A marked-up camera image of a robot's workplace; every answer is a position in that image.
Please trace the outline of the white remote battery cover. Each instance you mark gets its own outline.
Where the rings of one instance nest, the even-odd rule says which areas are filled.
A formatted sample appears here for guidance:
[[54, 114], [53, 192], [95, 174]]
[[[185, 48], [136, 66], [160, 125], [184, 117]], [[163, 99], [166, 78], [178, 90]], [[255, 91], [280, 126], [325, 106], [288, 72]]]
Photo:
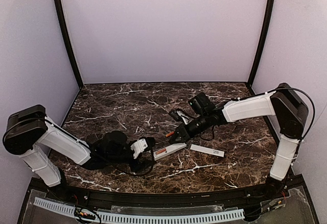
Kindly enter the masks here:
[[200, 153], [209, 154], [209, 155], [218, 156], [218, 157], [221, 157], [221, 158], [224, 158], [224, 156], [225, 156], [224, 151], [215, 150], [215, 149], [212, 149], [212, 148], [203, 147], [203, 146], [194, 145], [194, 144], [192, 144], [190, 146], [190, 150], [200, 152]]

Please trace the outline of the white remote control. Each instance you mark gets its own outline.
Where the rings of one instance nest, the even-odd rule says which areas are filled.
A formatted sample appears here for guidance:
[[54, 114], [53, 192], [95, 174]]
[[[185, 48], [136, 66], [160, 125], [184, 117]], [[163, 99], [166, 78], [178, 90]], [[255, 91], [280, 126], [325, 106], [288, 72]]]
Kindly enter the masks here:
[[165, 153], [165, 154], [156, 155], [155, 154], [156, 151], [153, 153], [155, 161], [158, 161], [158, 160], [160, 160], [160, 159], [162, 159], [162, 158], [164, 158], [164, 157], [166, 157], [168, 155], [171, 155], [171, 154], [173, 154], [173, 153], [175, 153], [175, 152], [177, 152], [177, 151], [179, 151], [181, 149], [186, 148], [186, 144], [185, 143], [176, 143], [176, 144], [171, 144], [169, 146], [166, 146], [164, 148], [167, 150], [167, 153]]

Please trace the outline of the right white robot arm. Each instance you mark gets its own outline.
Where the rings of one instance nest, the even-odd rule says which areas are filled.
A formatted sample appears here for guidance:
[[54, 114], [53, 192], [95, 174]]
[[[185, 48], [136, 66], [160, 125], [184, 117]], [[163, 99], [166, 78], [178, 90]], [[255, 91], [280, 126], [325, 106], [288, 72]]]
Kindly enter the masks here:
[[287, 83], [280, 83], [270, 91], [245, 98], [232, 98], [219, 104], [213, 103], [201, 92], [188, 101], [197, 117], [188, 118], [180, 109], [170, 112], [170, 116], [181, 124], [169, 136], [169, 143], [188, 142], [210, 127], [274, 116], [279, 129], [279, 142], [268, 178], [281, 182], [286, 178], [299, 146], [311, 128], [306, 125], [309, 108], [298, 95], [300, 92], [300, 89]]

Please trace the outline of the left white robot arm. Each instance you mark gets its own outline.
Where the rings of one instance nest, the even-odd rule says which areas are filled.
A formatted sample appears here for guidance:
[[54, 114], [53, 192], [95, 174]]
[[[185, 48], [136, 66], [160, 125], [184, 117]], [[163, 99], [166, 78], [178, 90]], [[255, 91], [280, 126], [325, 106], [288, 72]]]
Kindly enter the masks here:
[[65, 175], [50, 161], [42, 150], [42, 145], [70, 158], [87, 170], [128, 164], [131, 174], [145, 176], [145, 170], [152, 170], [155, 163], [153, 158], [140, 160], [143, 152], [153, 152], [153, 137], [142, 137], [129, 142], [123, 132], [112, 131], [89, 144], [54, 123], [46, 115], [42, 105], [34, 105], [9, 116], [3, 145], [10, 154], [23, 159], [32, 172], [50, 188], [64, 185]]

